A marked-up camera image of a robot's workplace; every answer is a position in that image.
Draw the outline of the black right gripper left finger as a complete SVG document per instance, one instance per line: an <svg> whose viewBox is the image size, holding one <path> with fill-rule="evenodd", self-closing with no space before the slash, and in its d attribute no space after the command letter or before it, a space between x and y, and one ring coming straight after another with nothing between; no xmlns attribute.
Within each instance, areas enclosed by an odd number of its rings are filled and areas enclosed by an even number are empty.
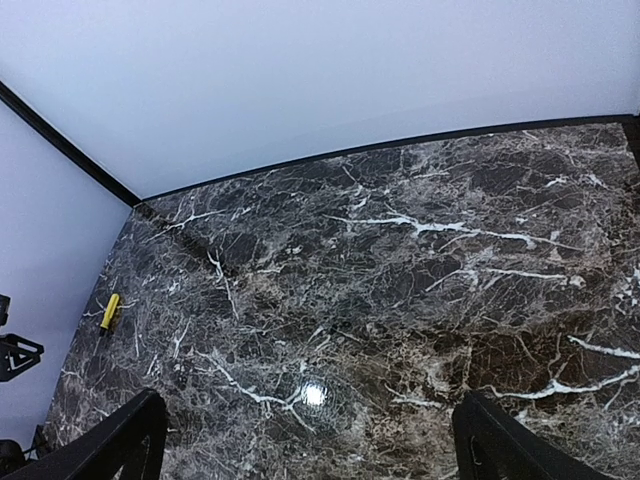
<svg viewBox="0 0 640 480"><path fill-rule="evenodd" d="M71 443L35 461L14 461L3 479L158 479L167 436L160 394L145 389Z"/></svg>

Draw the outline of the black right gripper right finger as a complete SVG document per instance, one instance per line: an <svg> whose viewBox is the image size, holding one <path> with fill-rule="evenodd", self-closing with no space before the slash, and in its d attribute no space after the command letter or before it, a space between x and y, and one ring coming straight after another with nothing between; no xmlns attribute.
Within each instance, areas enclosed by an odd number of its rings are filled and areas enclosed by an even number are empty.
<svg viewBox="0 0 640 480"><path fill-rule="evenodd" d="M476 391L452 414L461 479L598 479L600 473L553 447Z"/></svg>

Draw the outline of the yellow pry tool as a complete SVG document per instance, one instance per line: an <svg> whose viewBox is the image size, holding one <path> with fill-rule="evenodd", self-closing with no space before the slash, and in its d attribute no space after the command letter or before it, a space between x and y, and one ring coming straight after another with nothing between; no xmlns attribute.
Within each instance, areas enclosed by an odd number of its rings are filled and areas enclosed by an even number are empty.
<svg viewBox="0 0 640 480"><path fill-rule="evenodd" d="M109 302L104 311L103 319L99 325L100 333L106 333L111 330L112 324L114 323L114 319L116 317L119 303L120 295L117 293L113 293L109 298Z"/></svg>

